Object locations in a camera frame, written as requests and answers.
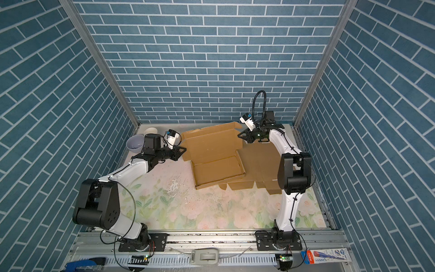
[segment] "open cardboard box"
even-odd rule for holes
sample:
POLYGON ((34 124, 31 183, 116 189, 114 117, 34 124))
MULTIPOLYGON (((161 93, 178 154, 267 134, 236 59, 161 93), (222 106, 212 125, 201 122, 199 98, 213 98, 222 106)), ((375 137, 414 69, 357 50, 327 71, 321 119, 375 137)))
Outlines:
POLYGON ((245 176, 238 153, 243 140, 237 135, 237 122, 196 129, 181 134, 184 161, 191 161, 196 189, 231 182, 245 176))
MULTIPOLYGON (((255 182, 257 188, 266 188, 270 195, 281 193, 277 180, 281 155, 273 143, 243 142, 239 154, 246 175, 228 182, 232 190, 252 188, 255 182)), ((227 184, 219 184, 219 187, 226 190, 227 184)))

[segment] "floral tablecloth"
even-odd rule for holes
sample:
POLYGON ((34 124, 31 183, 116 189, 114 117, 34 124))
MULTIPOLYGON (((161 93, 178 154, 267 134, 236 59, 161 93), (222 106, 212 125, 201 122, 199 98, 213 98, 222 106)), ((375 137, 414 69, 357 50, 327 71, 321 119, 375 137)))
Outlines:
MULTIPOLYGON (((167 160, 128 186, 136 202, 136 221, 149 229, 270 228, 278 215, 282 195, 266 189, 226 191, 219 186, 196 190, 189 161, 167 160)), ((133 218, 133 202, 123 189, 121 210, 133 218)), ((324 228, 313 191, 302 196, 296 228, 324 228)))

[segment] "blue brick wall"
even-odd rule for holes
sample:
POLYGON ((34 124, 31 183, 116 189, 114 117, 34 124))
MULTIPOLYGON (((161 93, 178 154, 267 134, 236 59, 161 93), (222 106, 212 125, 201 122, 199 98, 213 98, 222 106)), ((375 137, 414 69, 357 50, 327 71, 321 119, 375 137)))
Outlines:
POLYGON ((300 125, 362 271, 435 271, 435 2, 359 0, 300 125))
POLYGON ((75 4, 139 120, 186 123, 238 120, 261 89, 292 121, 345 0, 145 2, 75 4))
POLYGON ((0 0, 0 271, 59 271, 133 126, 57 0, 0 0))

